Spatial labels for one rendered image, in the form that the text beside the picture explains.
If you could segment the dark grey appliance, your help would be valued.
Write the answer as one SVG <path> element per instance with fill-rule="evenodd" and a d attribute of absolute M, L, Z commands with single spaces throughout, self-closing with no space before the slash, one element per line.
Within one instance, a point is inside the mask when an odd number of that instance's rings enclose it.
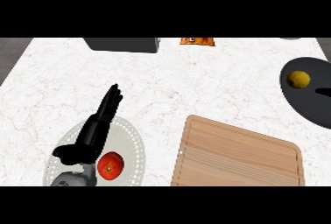
<path fill-rule="evenodd" d="M 156 53 L 159 38 L 84 38 L 87 46 L 94 51 Z"/>

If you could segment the orange packet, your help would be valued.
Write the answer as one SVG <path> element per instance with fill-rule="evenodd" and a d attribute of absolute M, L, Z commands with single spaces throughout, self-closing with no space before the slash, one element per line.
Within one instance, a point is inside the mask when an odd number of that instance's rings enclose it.
<path fill-rule="evenodd" d="M 181 45 L 214 46 L 212 38 L 181 38 Z"/>

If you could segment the pale wooden cutting board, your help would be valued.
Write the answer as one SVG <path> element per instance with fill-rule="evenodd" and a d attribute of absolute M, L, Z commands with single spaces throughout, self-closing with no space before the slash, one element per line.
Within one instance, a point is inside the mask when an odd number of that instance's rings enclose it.
<path fill-rule="evenodd" d="M 298 146 L 196 115 L 186 118 L 172 186 L 302 186 Z"/>

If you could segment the red tomato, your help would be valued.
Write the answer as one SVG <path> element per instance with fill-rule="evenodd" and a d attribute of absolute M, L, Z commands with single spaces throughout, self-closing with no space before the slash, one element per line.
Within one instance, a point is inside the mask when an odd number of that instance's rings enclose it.
<path fill-rule="evenodd" d="M 124 169 L 124 160 L 121 155 L 110 151 L 97 161 L 97 173 L 104 180 L 113 180 Z"/>

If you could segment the dark grey pan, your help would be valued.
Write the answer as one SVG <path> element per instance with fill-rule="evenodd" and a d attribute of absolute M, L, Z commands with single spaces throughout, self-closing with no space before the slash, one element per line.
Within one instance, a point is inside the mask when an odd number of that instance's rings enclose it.
<path fill-rule="evenodd" d="M 286 75 L 293 71 L 302 71 L 310 76 L 304 88 L 292 88 L 286 82 Z M 299 116 L 331 129 L 331 63 L 310 57 L 290 59 L 280 71 L 279 84 L 283 98 Z"/>

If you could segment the white perforated round placemat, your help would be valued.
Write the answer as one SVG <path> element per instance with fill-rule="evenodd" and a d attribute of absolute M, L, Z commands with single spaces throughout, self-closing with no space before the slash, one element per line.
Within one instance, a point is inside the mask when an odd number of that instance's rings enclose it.
<path fill-rule="evenodd" d="M 113 180 L 104 180 L 95 173 L 97 186 L 138 186 L 144 172 L 144 146 L 140 139 L 140 133 L 129 122 L 119 116 L 113 117 L 109 125 L 107 140 L 104 143 L 101 155 L 115 151 L 124 160 L 124 169 Z M 45 162 L 42 185 L 50 186 L 53 180 L 61 172 L 82 172 L 82 165 L 63 165 L 53 155 Z"/>

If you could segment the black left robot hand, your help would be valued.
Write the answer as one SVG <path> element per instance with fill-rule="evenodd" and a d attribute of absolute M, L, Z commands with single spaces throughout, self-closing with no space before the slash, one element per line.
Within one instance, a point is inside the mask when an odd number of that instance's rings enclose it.
<path fill-rule="evenodd" d="M 109 133 L 109 124 L 116 114 L 122 95 L 118 85 L 113 84 L 104 94 L 97 112 L 88 117 L 76 141 L 60 145 L 53 150 L 53 156 L 63 165 L 92 164 L 103 150 Z"/>

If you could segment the yellow lemon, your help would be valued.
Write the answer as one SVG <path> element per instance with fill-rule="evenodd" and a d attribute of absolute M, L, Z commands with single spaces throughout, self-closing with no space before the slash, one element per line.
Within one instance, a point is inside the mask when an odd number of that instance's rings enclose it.
<path fill-rule="evenodd" d="M 310 76 L 304 71 L 292 71 L 286 75 L 286 83 L 292 88 L 305 88 L 310 84 Z"/>

